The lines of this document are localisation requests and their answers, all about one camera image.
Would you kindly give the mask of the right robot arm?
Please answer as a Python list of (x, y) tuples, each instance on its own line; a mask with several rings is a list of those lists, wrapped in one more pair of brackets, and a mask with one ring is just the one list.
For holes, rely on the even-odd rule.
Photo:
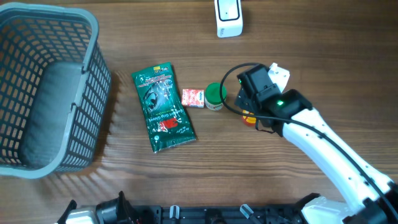
[(240, 90), (235, 104), (306, 153), (343, 196), (304, 198), (305, 223), (397, 223), (397, 184), (357, 155), (297, 90)]

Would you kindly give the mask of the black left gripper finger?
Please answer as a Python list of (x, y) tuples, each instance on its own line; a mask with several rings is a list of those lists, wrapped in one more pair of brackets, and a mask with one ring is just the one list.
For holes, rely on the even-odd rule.
[(71, 200), (68, 206), (66, 207), (64, 213), (62, 214), (62, 216), (56, 222), (56, 224), (66, 224), (66, 220), (70, 212), (75, 210), (76, 208), (77, 208), (77, 203), (74, 200)]
[(123, 191), (119, 192), (118, 203), (116, 206), (116, 216), (117, 224), (131, 224), (130, 213)]

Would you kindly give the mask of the green lid jar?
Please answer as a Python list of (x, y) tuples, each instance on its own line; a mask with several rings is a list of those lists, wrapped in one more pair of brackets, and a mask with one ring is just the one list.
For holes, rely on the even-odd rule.
[(214, 82), (207, 86), (205, 90), (205, 106), (212, 111), (222, 109), (222, 100), (226, 100), (227, 90), (220, 83)]

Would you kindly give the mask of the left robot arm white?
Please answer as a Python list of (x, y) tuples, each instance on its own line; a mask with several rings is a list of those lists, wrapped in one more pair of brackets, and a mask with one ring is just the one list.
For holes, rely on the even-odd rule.
[(75, 200), (71, 200), (56, 224), (140, 224), (140, 215), (126, 200), (124, 192), (120, 191), (117, 198), (93, 206), (78, 208)]

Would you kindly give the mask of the small red white box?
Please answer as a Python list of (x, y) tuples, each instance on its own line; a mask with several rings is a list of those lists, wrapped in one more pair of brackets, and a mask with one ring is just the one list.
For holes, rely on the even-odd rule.
[(205, 105), (204, 90), (183, 89), (182, 105), (203, 108)]

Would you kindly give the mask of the green glove package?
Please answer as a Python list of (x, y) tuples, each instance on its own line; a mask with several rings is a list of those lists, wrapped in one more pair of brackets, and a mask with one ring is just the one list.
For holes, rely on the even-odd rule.
[(170, 62), (131, 74), (154, 153), (196, 140)]

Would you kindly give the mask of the red sriracha bottle green cap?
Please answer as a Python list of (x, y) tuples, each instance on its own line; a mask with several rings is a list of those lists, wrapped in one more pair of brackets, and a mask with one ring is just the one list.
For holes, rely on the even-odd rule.
[(252, 117), (252, 112), (243, 110), (242, 113), (244, 114), (244, 116), (242, 116), (242, 121), (246, 126), (253, 127), (256, 125), (257, 119), (255, 117)]

